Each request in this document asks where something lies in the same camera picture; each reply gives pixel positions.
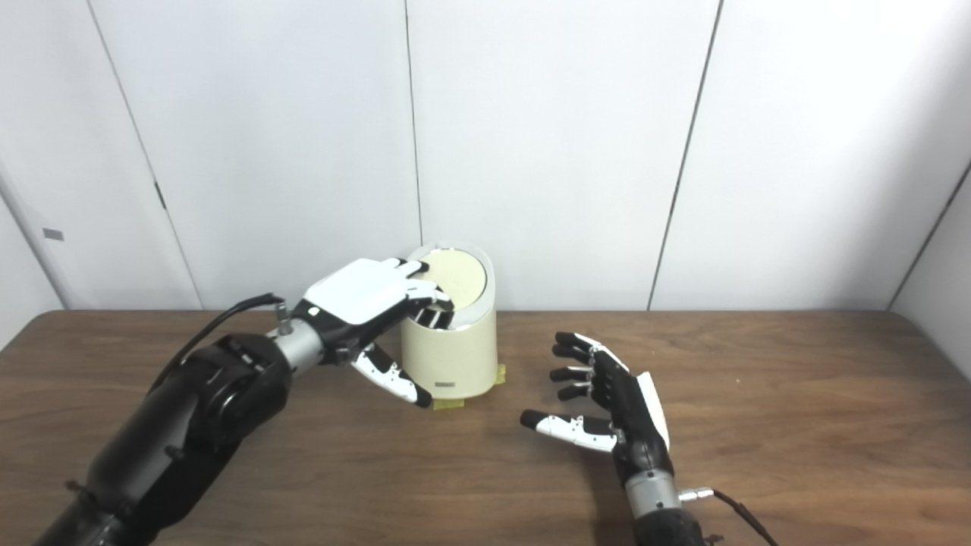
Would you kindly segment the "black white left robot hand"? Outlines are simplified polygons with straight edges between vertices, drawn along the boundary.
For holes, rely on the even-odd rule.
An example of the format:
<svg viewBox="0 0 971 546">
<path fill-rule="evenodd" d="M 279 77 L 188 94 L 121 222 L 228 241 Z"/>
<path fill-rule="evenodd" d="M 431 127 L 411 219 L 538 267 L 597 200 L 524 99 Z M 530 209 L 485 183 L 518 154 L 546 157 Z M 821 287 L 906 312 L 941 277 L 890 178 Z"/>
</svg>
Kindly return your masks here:
<svg viewBox="0 0 971 546">
<path fill-rule="evenodd" d="M 432 395 L 381 347 L 377 338 L 405 319 L 444 329 L 454 301 L 434 282 L 417 277 L 425 262 L 357 259 L 312 284 L 275 331 L 275 342 L 294 377 L 313 366 L 350 366 L 382 390 L 428 408 Z"/>
</svg>

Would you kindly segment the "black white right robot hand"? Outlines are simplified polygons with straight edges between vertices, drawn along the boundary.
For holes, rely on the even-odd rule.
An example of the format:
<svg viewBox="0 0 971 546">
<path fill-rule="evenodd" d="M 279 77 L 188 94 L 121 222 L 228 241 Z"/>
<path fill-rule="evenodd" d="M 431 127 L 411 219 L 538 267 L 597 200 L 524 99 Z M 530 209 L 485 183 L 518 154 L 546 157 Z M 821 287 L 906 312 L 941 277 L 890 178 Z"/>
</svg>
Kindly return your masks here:
<svg viewBox="0 0 971 546">
<path fill-rule="evenodd" d="M 558 399 L 589 398 L 609 417 L 526 409 L 520 424 L 580 448 L 611 453 L 621 484 L 641 472 L 675 476 L 665 415 L 651 375 L 635 375 L 604 344 L 580 333 L 555 333 L 551 351 L 577 362 L 549 372 L 551 381 L 568 383 L 557 393 Z"/>
</svg>

